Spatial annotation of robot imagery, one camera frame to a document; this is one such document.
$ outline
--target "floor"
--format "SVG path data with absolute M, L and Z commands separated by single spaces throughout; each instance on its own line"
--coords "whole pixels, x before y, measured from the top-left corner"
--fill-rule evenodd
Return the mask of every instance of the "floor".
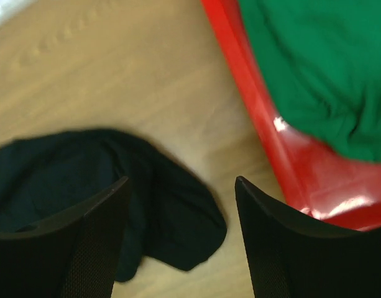
M 183 273 L 145 259 L 113 297 L 253 297 L 234 180 L 282 194 L 198 0 L 38 1 L 0 28 L 0 144 L 88 127 L 178 158 L 229 225 L 205 264 Z

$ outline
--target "black fabric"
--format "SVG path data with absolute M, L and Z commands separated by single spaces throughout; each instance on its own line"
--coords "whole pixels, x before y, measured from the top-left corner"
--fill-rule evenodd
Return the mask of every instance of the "black fabric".
M 236 181 L 256 297 L 381 298 L 381 227 L 358 232 L 309 217 Z
M 133 195 L 117 281 L 135 275 L 142 255 L 187 271 L 220 247 L 226 224 L 207 188 L 145 140 L 109 129 L 0 148 L 0 232 L 64 210 L 123 176 L 132 179 Z

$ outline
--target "green cloth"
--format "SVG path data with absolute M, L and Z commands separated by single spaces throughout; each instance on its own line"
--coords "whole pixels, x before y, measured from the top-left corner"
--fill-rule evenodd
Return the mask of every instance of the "green cloth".
M 291 126 L 381 162 L 381 0 L 238 0 L 271 97 Z

